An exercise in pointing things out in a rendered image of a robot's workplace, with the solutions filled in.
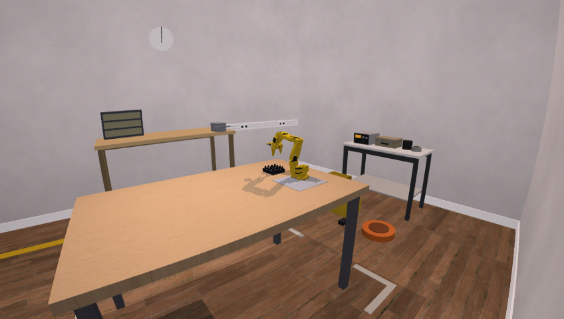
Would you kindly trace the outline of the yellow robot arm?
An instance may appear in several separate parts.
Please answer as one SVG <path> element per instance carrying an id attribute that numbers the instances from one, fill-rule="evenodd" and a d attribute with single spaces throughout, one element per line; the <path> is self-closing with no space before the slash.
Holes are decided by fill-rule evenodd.
<path id="1" fill-rule="evenodd" d="M 284 135 L 286 135 L 286 136 L 284 136 Z M 304 179 L 309 178 L 309 175 L 307 175 L 308 166 L 307 165 L 299 165 L 298 166 L 298 159 L 299 159 L 299 155 L 300 155 L 300 152 L 301 152 L 301 146 L 302 146 L 302 143 L 303 143 L 303 139 L 299 138 L 297 136 L 289 135 L 287 132 L 277 132 L 275 137 L 273 137 L 272 142 L 274 144 L 278 144 L 278 143 L 282 142 L 283 139 L 288 140 L 290 142 L 294 142 L 293 149 L 291 150 L 291 154 L 290 154 L 290 157 L 289 157 L 291 178 L 297 177 L 297 180 L 304 180 Z"/>

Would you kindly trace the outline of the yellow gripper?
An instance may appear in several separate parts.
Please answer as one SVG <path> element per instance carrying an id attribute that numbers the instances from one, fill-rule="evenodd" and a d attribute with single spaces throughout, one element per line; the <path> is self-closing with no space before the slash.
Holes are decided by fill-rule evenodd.
<path id="1" fill-rule="evenodd" d="M 283 144 L 280 142 L 278 144 L 274 144 L 273 142 L 269 143 L 269 145 L 271 146 L 271 151 L 272 151 L 272 156 L 274 156 L 275 150 L 279 148 L 279 153 L 281 154 L 282 152 L 282 148 L 283 148 Z"/>

